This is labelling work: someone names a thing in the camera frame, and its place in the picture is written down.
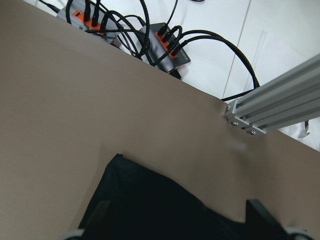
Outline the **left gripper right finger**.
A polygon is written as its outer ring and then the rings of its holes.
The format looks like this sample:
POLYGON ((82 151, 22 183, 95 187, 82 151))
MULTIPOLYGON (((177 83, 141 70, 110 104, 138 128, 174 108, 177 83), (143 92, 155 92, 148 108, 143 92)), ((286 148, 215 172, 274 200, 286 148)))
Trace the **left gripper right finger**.
POLYGON ((248 199, 245 226, 250 240, 286 240, 288 234, 281 224, 257 199, 248 199))

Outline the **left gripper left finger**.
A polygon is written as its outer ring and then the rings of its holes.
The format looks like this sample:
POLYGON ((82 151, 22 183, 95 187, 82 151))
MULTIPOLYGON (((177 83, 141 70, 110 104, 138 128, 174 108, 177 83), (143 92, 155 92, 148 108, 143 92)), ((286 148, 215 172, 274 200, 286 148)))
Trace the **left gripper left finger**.
POLYGON ((111 202, 109 200, 100 201, 91 217, 89 218, 82 235, 99 235, 100 229, 107 217, 111 202))

